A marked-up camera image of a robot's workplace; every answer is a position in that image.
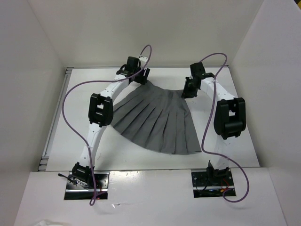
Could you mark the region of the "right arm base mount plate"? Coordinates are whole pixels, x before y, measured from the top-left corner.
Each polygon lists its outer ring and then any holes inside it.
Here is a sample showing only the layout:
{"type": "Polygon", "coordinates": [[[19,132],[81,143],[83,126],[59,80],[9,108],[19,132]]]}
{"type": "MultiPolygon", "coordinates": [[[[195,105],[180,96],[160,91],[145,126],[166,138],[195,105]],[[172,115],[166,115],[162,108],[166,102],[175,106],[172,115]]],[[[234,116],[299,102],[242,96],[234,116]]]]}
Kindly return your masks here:
{"type": "Polygon", "coordinates": [[[226,197],[236,196],[231,172],[226,176],[210,179],[204,170],[192,171],[191,178],[194,198],[222,197],[224,191],[226,197]]]}

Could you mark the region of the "grey pleated skirt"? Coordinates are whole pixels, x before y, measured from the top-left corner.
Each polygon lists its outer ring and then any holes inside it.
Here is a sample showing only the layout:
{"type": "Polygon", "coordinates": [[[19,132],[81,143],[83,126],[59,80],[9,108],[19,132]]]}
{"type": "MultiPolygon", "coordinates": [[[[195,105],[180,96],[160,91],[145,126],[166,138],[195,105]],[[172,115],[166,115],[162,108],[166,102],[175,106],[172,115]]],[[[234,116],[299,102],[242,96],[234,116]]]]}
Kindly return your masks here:
{"type": "Polygon", "coordinates": [[[201,152],[182,90],[163,89],[149,81],[116,103],[113,114],[112,127],[142,148],[176,155],[201,152]]]}

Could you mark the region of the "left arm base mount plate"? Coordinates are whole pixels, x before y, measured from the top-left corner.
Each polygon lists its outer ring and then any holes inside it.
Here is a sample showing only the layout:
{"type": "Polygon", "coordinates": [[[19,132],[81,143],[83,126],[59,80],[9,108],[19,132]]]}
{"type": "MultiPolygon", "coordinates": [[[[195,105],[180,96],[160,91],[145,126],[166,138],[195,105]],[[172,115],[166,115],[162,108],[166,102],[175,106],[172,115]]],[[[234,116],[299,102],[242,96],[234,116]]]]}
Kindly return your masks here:
{"type": "MultiPolygon", "coordinates": [[[[108,199],[109,172],[95,173],[97,200],[108,199]]],[[[64,200],[90,200],[94,196],[93,180],[88,184],[69,172],[64,200]]]]}

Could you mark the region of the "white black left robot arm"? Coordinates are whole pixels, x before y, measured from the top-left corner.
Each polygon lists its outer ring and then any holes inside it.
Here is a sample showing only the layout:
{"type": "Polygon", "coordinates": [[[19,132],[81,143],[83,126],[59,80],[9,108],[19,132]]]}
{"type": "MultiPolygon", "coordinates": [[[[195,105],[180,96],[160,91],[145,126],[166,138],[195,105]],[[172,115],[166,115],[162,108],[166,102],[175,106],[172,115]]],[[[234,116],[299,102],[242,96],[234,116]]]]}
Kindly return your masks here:
{"type": "Polygon", "coordinates": [[[81,187],[99,186],[92,172],[102,135],[113,120],[113,101],[131,82],[136,80],[143,85],[146,83],[150,72],[146,67],[148,61],[146,56],[128,57],[127,63],[117,70],[113,82],[99,94],[91,95],[88,109],[89,131],[84,139],[87,148],[72,168],[72,176],[81,187]]]}

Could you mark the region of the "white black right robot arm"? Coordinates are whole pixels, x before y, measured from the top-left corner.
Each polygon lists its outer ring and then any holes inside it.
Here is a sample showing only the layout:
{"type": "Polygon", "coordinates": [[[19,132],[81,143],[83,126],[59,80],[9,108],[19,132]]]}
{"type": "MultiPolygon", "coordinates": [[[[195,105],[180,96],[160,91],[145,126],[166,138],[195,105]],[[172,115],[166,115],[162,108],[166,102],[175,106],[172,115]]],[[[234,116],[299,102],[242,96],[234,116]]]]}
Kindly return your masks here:
{"type": "Polygon", "coordinates": [[[182,98],[197,97],[199,90],[206,93],[213,101],[209,119],[201,141],[201,150],[215,156],[214,162],[208,163],[206,179],[211,185],[217,185],[229,172],[229,161],[223,152],[231,148],[233,139],[246,129],[246,102],[242,97],[230,94],[212,73],[206,73],[201,62],[190,65],[190,77],[186,77],[182,98]],[[217,135],[215,150],[204,149],[205,138],[213,120],[217,135]]]}

